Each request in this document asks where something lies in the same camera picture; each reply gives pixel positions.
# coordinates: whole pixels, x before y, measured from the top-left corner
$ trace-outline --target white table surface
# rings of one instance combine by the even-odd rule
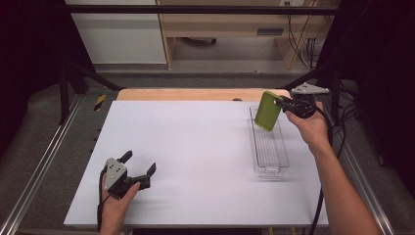
[[[254,176],[248,120],[259,102],[114,101],[65,225],[97,224],[99,174],[132,150],[128,176],[157,171],[125,219],[133,227],[311,224],[320,182],[297,128],[279,116],[290,167],[282,181]],[[327,225],[323,206],[319,224]]]

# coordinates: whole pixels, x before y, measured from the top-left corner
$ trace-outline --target transparent tray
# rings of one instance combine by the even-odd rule
[[[282,179],[283,172],[290,166],[279,121],[272,131],[266,131],[254,122],[257,107],[250,107],[249,120],[254,174],[257,177]]]

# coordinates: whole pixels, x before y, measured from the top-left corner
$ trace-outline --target yellow-green object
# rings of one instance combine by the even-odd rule
[[[271,131],[274,128],[281,112],[281,108],[275,104],[275,99],[282,100],[281,97],[270,91],[263,92],[255,116],[255,123],[267,131]]]

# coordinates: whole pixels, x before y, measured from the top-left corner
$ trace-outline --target cabinet door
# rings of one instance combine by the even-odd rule
[[[154,0],[66,0],[67,4],[155,5]],[[93,64],[165,64],[157,14],[72,14]]]

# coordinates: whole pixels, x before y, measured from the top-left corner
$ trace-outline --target black curtain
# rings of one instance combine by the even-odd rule
[[[0,156],[18,130],[35,92],[59,82],[64,65],[94,71],[69,13],[45,11],[64,0],[0,1]],[[72,79],[81,80],[72,73]]]
[[[319,63],[349,27],[336,20]],[[358,84],[357,104],[379,154],[415,197],[415,1],[372,1],[338,65],[342,79]]]

